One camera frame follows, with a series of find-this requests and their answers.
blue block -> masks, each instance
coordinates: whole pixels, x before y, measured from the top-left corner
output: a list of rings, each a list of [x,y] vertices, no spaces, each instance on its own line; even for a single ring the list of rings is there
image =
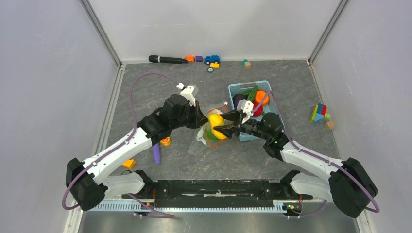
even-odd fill
[[[315,120],[313,122],[323,120],[324,117],[325,117],[324,115],[316,113]]]
[[[322,112],[322,107],[323,107],[323,104],[318,104],[318,111],[316,111],[316,113],[321,113]]]

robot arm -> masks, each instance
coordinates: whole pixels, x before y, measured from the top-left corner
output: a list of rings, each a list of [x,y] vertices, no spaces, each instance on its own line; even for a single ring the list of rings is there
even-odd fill
[[[233,123],[217,126],[214,129],[228,138],[232,138],[232,135],[239,136],[240,132],[243,132],[265,139],[266,143],[263,147],[270,157],[297,165],[317,176],[309,176],[295,170],[286,175],[283,180],[290,183],[296,193],[333,201],[348,216],[359,216],[369,204],[369,198],[352,179],[331,164],[334,163],[349,172],[372,197],[375,197],[378,189],[362,165],[353,158],[346,161],[330,158],[307,149],[295,141],[289,141],[283,133],[283,124],[277,114],[266,113],[260,122],[249,119],[250,108],[248,106],[250,104],[250,101],[240,101],[236,110],[221,115]]]
[[[180,84],[178,88],[182,90],[180,95],[171,95],[166,99],[163,107],[156,109],[138,122],[138,128],[132,137],[130,135],[133,130],[104,151],[82,162],[77,158],[68,162],[67,187],[80,172],[92,165],[70,190],[83,210],[94,208],[104,198],[125,193],[138,193],[144,186],[144,181],[138,174],[115,177],[109,175],[124,161],[170,136],[172,130],[184,126],[196,129],[207,122],[207,118],[200,111],[199,103],[194,98],[197,92],[196,86],[183,87]],[[112,152],[109,156],[95,162],[110,151]]]

red toy tomato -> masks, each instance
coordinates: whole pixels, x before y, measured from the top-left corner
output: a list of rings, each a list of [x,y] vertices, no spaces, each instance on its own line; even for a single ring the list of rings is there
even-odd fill
[[[253,102],[253,109],[255,109],[258,105],[259,105],[259,103]],[[263,113],[263,106],[260,106],[260,107],[253,113],[253,117],[260,117],[260,115],[262,115],[262,113]]]

purple toy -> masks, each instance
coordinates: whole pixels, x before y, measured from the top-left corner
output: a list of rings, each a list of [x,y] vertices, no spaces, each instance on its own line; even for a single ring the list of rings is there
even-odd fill
[[[153,160],[155,164],[162,163],[162,157],[160,156],[160,146],[158,143],[152,147],[153,150]]]

black microphone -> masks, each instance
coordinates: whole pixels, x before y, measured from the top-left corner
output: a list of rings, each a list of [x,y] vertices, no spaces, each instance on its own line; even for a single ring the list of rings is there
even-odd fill
[[[186,59],[181,59],[181,58],[175,58],[175,57],[161,57],[157,55],[150,55],[149,56],[149,62],[153,63],[173,63],[173,64],[182,64],[182,63],[187,63],[188,61]]]

